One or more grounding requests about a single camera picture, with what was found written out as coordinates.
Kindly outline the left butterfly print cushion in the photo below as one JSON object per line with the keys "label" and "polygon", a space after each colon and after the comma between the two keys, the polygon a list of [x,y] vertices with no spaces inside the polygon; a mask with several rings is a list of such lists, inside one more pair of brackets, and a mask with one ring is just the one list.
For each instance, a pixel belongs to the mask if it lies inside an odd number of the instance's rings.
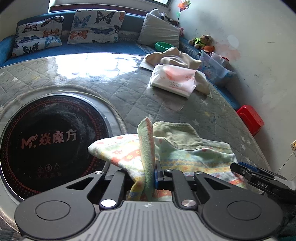
{"label": "left butterfly print cushion", "polygon": [[54,16],[42,21],[19,25],[11,56],[17,57],[47,48],[62,45],[63,16]]}

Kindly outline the orange plush toy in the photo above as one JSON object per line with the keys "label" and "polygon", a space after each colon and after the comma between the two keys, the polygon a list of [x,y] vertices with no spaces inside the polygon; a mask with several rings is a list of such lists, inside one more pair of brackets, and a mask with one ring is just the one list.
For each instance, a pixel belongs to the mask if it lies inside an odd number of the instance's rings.
{"label": "orange plush toy", "polygon": [[204,51],[207,51],[207,52],[209,52],[209,53],[212,53],[212,52],[215,51],[215,47],[214,47],[214,46],[206,45],[206,46],[203,47],[203,50],[204,50]]}

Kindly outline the window with green frame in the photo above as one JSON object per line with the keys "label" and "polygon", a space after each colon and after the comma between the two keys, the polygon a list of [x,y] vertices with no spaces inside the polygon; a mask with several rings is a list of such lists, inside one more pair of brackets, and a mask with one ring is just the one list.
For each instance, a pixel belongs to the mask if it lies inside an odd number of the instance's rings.
{"label": "window with green frame", "polygon": [[168,7],[171,1],[144,1],[144,0],[57,0],[53,5],[61,4],[112,4],[117,6],[146,7],[163,6]]}

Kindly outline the teddy bear plush toy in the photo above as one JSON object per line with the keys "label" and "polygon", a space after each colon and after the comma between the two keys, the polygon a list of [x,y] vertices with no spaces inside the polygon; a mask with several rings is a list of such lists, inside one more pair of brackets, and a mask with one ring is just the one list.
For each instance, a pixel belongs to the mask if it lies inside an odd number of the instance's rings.
{"label": "teddy bear plush toy", "polygon": [[199,38],[189,40],[188,44],[195,49],[201,50],[205,46],[210,46],[213,42],[213,38],[210,35],[202,35]]}

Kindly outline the right butterfly print cushion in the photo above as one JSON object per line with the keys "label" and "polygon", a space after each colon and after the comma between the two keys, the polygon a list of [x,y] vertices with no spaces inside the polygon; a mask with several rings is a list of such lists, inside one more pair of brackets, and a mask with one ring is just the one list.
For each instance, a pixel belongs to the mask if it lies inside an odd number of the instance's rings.
{"label": "right butterfly print cushion", "polygon": [[125,14],[107,9],[77,10],[67,43],[116,43]]}

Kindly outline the plain grey cushion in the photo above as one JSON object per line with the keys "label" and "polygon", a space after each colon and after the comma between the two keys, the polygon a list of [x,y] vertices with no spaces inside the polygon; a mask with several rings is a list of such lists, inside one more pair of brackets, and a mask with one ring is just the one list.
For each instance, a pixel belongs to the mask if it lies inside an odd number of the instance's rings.
{"label": "plain grey cushion", "polygon": [[165,42],[178,48],[179,36],[179,28],[147,13],[137,42],[150,47],[154,47],[156,42]]}

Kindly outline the black round induction cooktop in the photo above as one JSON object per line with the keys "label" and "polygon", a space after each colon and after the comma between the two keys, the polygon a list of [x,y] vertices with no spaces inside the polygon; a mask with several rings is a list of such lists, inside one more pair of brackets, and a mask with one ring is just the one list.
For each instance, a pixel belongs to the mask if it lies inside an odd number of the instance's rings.
{"label": "black round induction cooktop", "polygon": [[29,102],[9,120],[1,136],[1,177],[19,201],[95,171],[105,162],[88,153],[111,137],[110,124],[95,104],[73,94]]}

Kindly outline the green plastic bowl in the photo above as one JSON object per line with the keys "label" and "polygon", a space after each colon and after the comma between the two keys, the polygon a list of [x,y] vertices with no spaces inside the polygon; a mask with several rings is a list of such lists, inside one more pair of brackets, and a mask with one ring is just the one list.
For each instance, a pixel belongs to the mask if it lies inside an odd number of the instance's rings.
{"label": "green plastic bowl", "polygon": [[154,47],[155,47],[156,51],[158,51],[158,52],[165,52],[174,46],[169,43],[166,43],[166,42],[156,42]]}

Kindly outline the butterfly print cushion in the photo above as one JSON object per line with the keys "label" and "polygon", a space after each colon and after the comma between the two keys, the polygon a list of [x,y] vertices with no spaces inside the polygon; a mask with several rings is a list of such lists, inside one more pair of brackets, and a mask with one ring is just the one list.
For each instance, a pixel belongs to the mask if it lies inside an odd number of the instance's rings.
{"label": "butterfly print cushion", "polygon": [[62,45],[63,16],[54,16],[42,21],[19,25],[11,56],[17,57],[47,48]]}
{"label": "butterfly print cushion", "polygon": [[67,43],[116,43],[125,14],[107,9],[77,10]]}

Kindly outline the blue sofa bench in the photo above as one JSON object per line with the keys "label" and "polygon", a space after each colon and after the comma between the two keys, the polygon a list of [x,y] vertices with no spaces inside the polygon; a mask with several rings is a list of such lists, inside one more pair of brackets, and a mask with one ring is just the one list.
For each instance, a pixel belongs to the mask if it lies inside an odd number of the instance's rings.
{"label": "blue sofa bench", "polygon": [[119,41],[116,43],[82,43],[82,44],[67,44],[69,31],[74,19],[74,11],[56,11],[39,16],[34,16],[17,23],[17,27],[27,25],[29,23],[36,23],[45,21],[56,16],[63,16],[64,21],[62,25],[62,46],[50,48],[48,50],[40,50],[30,54],[24,54],[18,57],[12,57],[13,47],[17,44],[14,35],[8,36],[1,41],[1,66],[11,65],[25,60],[37,59],[42,57],[78,54],[78,53],[125,53],[145,55],[154,52],[154,48],[145,47],[137,43],[138,36],[144,23],[144,17],[140,15],[125,14],[123,25],[119,31]]}

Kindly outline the colourful pinwheel toy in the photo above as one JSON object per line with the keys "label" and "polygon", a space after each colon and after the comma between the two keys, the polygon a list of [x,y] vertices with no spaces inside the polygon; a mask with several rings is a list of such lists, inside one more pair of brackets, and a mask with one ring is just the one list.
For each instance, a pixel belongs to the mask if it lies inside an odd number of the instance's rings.
{"label": "colourful pinwheel toy", "polygon": [[190,7],[190,4],[190,0],[183,0],[178,3],[179,13],[177,22],[179,22],[181,12],[187,10]]}

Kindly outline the clear plastic storage box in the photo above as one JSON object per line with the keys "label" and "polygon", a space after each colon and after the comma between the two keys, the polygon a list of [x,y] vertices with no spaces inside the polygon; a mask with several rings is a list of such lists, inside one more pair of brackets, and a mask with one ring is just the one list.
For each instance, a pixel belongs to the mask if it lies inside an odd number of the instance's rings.
{"label": "clear plastic storage box", "polygon": [[200,52],[199,60],[201,65],[198,70],[203,72],[213,85],[225,86],[236,75],[235,72],[222,66],[204,51]]}

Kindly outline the red plastic stool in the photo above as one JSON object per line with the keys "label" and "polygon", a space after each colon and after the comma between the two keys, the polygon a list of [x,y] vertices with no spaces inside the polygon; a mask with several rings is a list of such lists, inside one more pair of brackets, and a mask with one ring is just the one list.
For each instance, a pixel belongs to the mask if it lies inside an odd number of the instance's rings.
{"label": "red plastic stool", "polygon": [[236,112],[253,136],[264,126],[263,119],[251,105],[243,105]]}

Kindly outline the green patterned children's shirt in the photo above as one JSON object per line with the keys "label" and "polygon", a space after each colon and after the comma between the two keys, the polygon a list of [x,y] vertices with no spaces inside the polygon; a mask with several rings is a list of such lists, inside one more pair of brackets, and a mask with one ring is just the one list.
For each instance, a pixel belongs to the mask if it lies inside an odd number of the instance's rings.
{"label": "green patterned children's shirt", "polygon": [[97,140],[88,152],[125,170],[134,184],[127,194],[129,201],[169,201],[169,190],[155,187],[155,167],[182,171],[193,176],[197,171],[245,188],[243,178],[230,170],[237,159],[230,145],[199,137],[188,123],[151,123],[145,118],[136,134]]}

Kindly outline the beige crumpled garment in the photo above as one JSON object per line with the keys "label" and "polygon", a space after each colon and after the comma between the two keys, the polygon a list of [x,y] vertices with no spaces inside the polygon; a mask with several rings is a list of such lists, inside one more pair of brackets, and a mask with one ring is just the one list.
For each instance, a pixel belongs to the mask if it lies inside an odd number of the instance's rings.
{"label": "beige crumpled garment", "polygon": [[204,95],[210,95],[209,83],[206,80],[204,73],[198,70],[201,65],[200,60],[192,58],[190,55],[179,51],[176,47],[171,47],[167,51],[153,52],[147,54],[142,61],[144,68],[151,68],[152,72],[157,65],[174,65],[180,66],[182,68],[188,68],[195,70],[195,79],[196,79],[196,88],[198,92],[201,92]]}

